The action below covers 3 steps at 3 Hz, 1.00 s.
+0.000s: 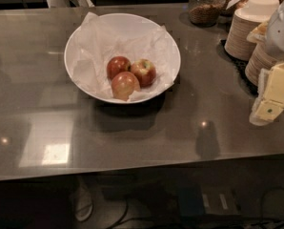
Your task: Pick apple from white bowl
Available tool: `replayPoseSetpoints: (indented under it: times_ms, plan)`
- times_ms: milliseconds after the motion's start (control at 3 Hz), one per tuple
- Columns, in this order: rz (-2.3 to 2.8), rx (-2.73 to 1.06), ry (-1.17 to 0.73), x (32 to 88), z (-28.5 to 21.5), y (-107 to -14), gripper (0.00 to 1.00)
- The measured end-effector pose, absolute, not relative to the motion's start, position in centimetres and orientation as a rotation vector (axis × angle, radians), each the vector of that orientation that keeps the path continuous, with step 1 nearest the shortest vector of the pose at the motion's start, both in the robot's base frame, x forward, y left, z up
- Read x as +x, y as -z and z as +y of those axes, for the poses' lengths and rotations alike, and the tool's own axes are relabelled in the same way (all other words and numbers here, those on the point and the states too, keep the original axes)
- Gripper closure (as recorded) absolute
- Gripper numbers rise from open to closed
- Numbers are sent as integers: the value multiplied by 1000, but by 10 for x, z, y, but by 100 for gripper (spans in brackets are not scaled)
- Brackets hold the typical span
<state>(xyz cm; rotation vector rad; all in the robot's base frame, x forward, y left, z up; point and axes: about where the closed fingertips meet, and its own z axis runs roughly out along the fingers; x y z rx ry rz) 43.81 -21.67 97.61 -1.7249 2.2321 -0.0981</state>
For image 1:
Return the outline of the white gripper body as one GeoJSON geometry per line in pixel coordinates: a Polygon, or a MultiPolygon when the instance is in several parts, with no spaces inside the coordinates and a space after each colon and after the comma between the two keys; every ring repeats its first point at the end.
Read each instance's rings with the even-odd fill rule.
{"type": "Polygon", "coordinates": [[[284,1],[271,16],[265,41],[265,52],[278,60],[284,60],[284,1]]]}

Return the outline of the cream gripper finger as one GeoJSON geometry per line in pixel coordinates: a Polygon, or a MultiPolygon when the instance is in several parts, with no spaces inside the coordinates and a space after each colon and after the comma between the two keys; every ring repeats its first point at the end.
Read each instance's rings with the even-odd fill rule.
{"type": "Polygon", "coordinates": [[[247,40],[251,43],[259,43],[266,41],[266,32],[268,28],[268,22],[262,22],[247,35],[247,40]]]}
{"type": "Polygon", "coordinates": [[[262,69],[258,78],[258,97],[255,100],[250,122],[264,126],[274,122],[284,111],[284,62],[269,70],[262,69]]]}

